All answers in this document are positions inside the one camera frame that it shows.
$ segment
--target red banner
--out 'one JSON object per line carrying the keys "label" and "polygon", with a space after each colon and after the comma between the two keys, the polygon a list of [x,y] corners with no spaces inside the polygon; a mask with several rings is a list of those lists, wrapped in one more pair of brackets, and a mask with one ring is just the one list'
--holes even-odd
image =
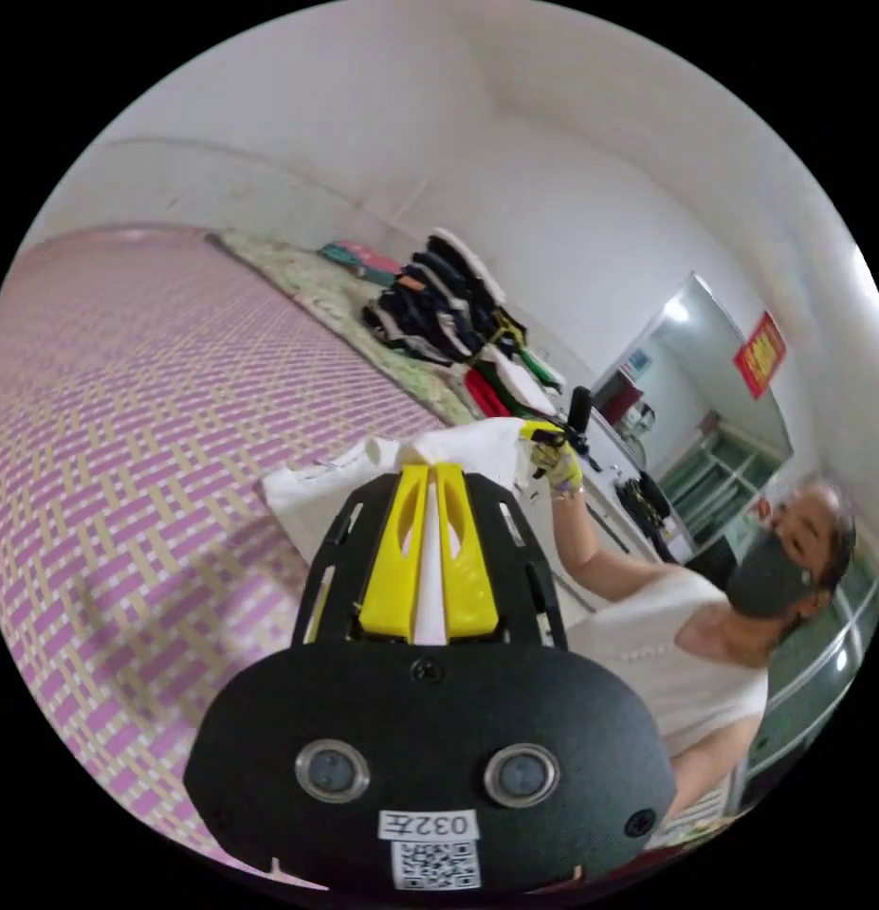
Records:
{"label": "red banner", "polygon": [[752,397],[758,400],[771,385],[774,374],[786,356],[787,346],[770,313],[761,317],[755,332],[733,358]]}

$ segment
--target ceiling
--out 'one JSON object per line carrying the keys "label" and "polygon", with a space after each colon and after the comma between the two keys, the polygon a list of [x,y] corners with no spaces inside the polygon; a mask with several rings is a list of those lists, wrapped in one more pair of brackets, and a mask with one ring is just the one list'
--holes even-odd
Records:
{"label": "ceiling", "polygon": [[501,109],[646,172],[735,257],[796,353],[826,468],[879,534],[879,300],[792,150],[701,70],[625,29],[536,0],[442,9]]}

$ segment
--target floral bedsheet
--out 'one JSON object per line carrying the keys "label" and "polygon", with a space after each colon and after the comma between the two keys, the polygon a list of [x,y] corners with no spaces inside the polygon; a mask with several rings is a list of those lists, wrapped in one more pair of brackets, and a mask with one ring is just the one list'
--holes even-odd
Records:
{"label": "floral bedsheet", "polygon": [[451,373],[416,363],[383,347],[360,322],[362,306],[382,290],[324,260],[316,253],[239,232],[222,231],[213,241],[232,256],[261,272],[299,304],[419,401],[440,420],[456,426],[480,415],[459,397]]}

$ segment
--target yellow glove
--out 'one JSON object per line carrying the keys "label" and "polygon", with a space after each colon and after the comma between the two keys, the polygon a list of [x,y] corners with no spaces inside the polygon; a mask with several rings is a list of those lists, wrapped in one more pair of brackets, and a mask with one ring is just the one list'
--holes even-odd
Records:
{"label": "yellow glove", "polygon": [[581,462],[568,443],[562,446],[534,445],[531,464],[546,472],[546,479],[554,493],[576,493],[584,482]]}

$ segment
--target qr code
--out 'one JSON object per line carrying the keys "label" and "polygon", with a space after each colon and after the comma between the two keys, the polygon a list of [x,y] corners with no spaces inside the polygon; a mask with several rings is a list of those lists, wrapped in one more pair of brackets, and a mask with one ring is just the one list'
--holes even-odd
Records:
{"label": "qr code", "polygon": [[404,891],[463,891],[480,887],[477,845],[471,841],[392,844],[394,881]]}

